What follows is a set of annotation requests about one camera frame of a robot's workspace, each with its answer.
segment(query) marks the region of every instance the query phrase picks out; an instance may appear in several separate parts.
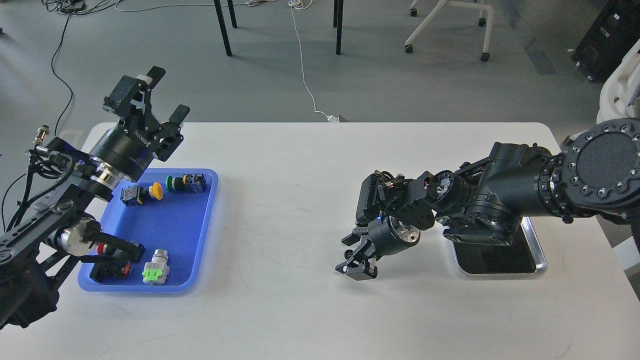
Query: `screw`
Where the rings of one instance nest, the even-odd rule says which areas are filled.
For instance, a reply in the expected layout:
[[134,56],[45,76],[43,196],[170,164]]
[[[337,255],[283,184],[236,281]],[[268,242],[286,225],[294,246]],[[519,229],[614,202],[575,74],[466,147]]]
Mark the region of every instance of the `screw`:
[[12,257],[13,257],[13,250],[4,249],[0,252],[0,263],[4,263],[8,260],[11,260]]
[[61,202],[56,206],[56,209],[58,209],[58,211],[63,211],[70,208],[73,204],[74,203],[72,201]]

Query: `cable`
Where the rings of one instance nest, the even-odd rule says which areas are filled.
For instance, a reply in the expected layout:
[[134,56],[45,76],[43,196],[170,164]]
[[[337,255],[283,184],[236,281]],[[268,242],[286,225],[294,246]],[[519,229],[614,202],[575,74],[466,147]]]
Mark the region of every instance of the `cable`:
[[244,4],[249,7],[257,6],[260,3],[273,3],[276,0],[246,0]]
[[22,179],[23,177],[25,177],[27,175],[27,173],[24,173],[22,175],[20,175],[16,180],[14,180],[11,185],[9,185],[9,187],[6,189],[6,191],[4,192],[4,195],[2,196],[2,206],[0,208],[0,213],[2,213],[2,228],[3,231],[6,231],[6,225],[4,223],[4,201],[6,200],[6,196],[7,194],[9,194],[9,190],[11,190],[11,187],[13,185],[15,185],[15,183],[17,183],[20,179]]
[[[153,8],[147,8],[147,9],[123,10],[123,9],[118,7],[118,4],[120,4],[122,1],[124,1],[124,0],[117,0],[114,5],[115,5],[115,9],[116,10],[118,10],[119,12],[124,12],[124,13],[145,12],[145,11],[148,11],[148,10],[155,10],[155,9],[161,9],[161,8],[176,8],[178,6],[215,6],[213,4],[175,4],[175,5],[154,6]],[[240,5],[255,6],[255,5],[258,5],[258,3],[261,2],[261,1],[272,3],[273,1],[276,1],[276,0],[246,0],[244,3],[234,4],[234,6],[240,6]]]
[[38,159],[38,156],[33,154],[31,155],[31,158],[29,160],[29,169],[27,171],[27,185],[25,186],[25,189],[24,189],[24,196],[22,197],[22,202],[20,202],[20,206],[18,207],[18,210],[15,212],[15,214],[13,214],[13,217],[9,221],[9,224],[7,225],[7,230],[13,229],[15,226],[20,224],[20,222],[22,221],[22,217],[27,212],[27,210],[31,207],[31,205],[33,205],[33,203],[36,202],[36,200],[43,197],[44,195],[47,195],[53,190],[57,189],[62,183],[64,183],[71,176],[71,174],[73,174],[73,171],[76,167],[76,160],[73,157],[67,154],[64,154],[62,152],[59,153],[59,156],[62,156],[67,160],[69,160],[68,169],[65,172],[65,174],[61,178],[59,178],[58,181],[56,181],[53,185],[48,187],[46,190],[40,192],[38,195],[33,196],[29,200],[26,200],[29,197],[29,193],[31,192],[31,182],[33,180],[33,174],[37,173],[37,171],[34,170],[34,168],[38,165],[38,163],[34,163],[34,160]]
[[67,16],[67,21],[65,22],[65,28],[62,30],[62,36],[60,37],[60,44],[58,44],[58,48],[56,49],[56,52],[53,53],[53,56],[51,56],[51,71],[56,76],[56,78],[58,78],[58,80],[62,81],[62,83],[67,86],[67,88],[71,92],[71,96],[69,97],[69,101],[67,102],[67,105],[65,106],[65,109],[62,110],[62,113],[60,113],[60,116],[58,117],[58,121],[56,121],[56,127],[55,127],[55,129],[53,131],[53,135],[54,136],[56,136],[58,134],[58,124],[60,123],[60,119],[62,119],[62,116],[67,112],[67,109],[69,108],[69,105],[71,105],[71,101],[74,99],[74,91],[71,90],[71,86],[69,86],[69,84],[67,84],[66,81],[62,80],[62,78],[59,77],[58,74],[56,74],[56,70],[53,67],[53,61],[55,60],[56,55],[60,52],[60,48],[62,47],[62,41],[64,41],[64,39],[65,39],[65,33],[67,32],[67,26],[69,25],[69,20],[70,19],[71,19],[71,15]]
[[313,3],[314,3],[314,0],[310,0],[309,5],[305,5],[305,3],[303,3],[302,0],[289,0],[289,6],[292,9],[296,9],[296,10],[306,10]]
[[393,175],[391,175],[391,173],[390,173],[390,172],[388,172],[388,171],[383,171],[383,172],[381,172],[381,173],[380,173],[380,175],[381,175],[385,180],[391,180],[391,179],[393,179],[393,178],[394,178],[394,176],[393,176]]
[[98,5],[94,6],[93,8],[90,8],[87,10],[80,10],[77,8],[72,8],[75,4],[72,4],[69,0],[51,0],[51,1],[40,0],[40,2],[47,7],[48,12],[56,12],[61,15],[72,15],[72,16],[90,15],[93,13],[101,12],[115,5],[115,3],[109,4],[111,0],[101,0],[98,3]]
[[309,86],[307,86],[307,80],[305,79],[305,64],[302,61],[302,41],[300,41],[300,34],[298,33],[298,27],[296,27],[296,17],[293,15],[293,9],[295,9],[295,7],[291,4],[292,1],[289,1],[289,6],[291,7],[291,17],[293,18],[293,28],[296,30],[296,36],[298,36],[298,44],[300,45],[300,69],[302,70],[302,82],[305,84],[305,88],[307,88],[307,92],[309,93],[309,95],[311,95],[311,99],[314,102],[314,113],[322,113],[326,116],[327,119],[329,119],[329,115],[325,114],[323,111],[319,111],[316,108],[316,98],[314,97],[314,94],[311,94],[311,90],[309,90]]
[[44,177],[45,179],[54,180],[60,177],[60,172],[54,170],[52,167],[55,166],[56,163],[51,160],[38,161],[36,166],[36,174]]

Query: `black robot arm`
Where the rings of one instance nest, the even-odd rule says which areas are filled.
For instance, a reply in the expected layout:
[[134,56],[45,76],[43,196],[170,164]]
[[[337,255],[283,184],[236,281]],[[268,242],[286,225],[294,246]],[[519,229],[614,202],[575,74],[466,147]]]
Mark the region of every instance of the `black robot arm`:
[[[150,91],[163,75],[164,69],[154,67],[147,76],[120,80],[104,101],[120,121],[88,154],[60,138],[42,146],[48,127],[39,129],[29,151],[27,189],[34,174],[58,180],[30,199],[27,190],[0,237],[0,329],[8,323],[27,327],[55,311],[58,289],[78,262],[116,264],[142,257],[142,244],[103,233],[100,223],[84,211],[96,197],[110,201],[120,180],[137,181],[153,158],[167,160],[182,142],[180,124],[187,106],[178,106],[162,124],[151,114]],[[35,215],[22,221],[29,208]],[[56,252],[39,263],[41,243]],[[106,250],[88,255],[99,243]],[[65,258],[54,275],[47,275]]]
[[459,170],[416,179],[379,172],[362,183],[356,227],[336,270],[356,280],[377,276],[375,261],[417,244],[434,220],[445,238],[509,246],[522,217],[564,222],[602,215],[631,224],[640,249],[640,120],[616,119],[582,133],[553,156],[533,144],[495,143],[490,155]]

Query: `connector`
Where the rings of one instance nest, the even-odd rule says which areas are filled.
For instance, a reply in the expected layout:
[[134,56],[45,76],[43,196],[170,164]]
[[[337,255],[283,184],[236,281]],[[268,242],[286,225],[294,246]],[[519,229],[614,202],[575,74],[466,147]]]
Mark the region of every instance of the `connector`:
[[169,253],[167,250],[157,249],[150,263],[145,263],[142,271],[142,282],[149,285],[163,285],[169,275]]
[[140,185],[127,186],[120,192],[120,200],[125,206],[142,205],[148,200],[162,200],[163,197],[164,190],[160,183],[153,183],[148,188]]
[[102,282],[105,277],[115,276],[126,279],[131,274],[130,263],[96,263],[93,264],[89,278],[95,282]]
[[171,192],[204,193],[207,189],[207,181],[204,174],[184,174],[182,177],[168,176],[166,189]]
[[44,138],[49,134],[49,126],[43,125],[38,128],[38,135],[33,139],[36,145],[42,145]]

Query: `black table leg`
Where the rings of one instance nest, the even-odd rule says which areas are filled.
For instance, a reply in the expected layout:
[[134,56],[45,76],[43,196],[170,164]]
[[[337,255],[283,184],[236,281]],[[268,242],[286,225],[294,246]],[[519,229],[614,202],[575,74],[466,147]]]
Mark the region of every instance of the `black table leg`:
[[236,11],[234,10],[234,0],[227,0],[227,4],[229,5],[229,15],[231,15],[231,26],[234,29],[238,28],[238,24],[236,23]]
[[333,27],[338,27],[338,0],[333,0]]
[[344,6],[344,0],[338,1],[338,14],[337,14],[337,27],[338,27],[338,35],[335,41],[335,54],[340,54],[340,48],[342,47],[342,8]]
[[229,36],[227,35],[225,18],[222,16],[222,5],[220,5],[220,0],[213,0],[213,5],[216,7],[216,15],[218,16],[218,24],[220,24],[222,41],[225,43],[225,51],[227,52],[227,56],[231,56],[231,45],[229,45]]

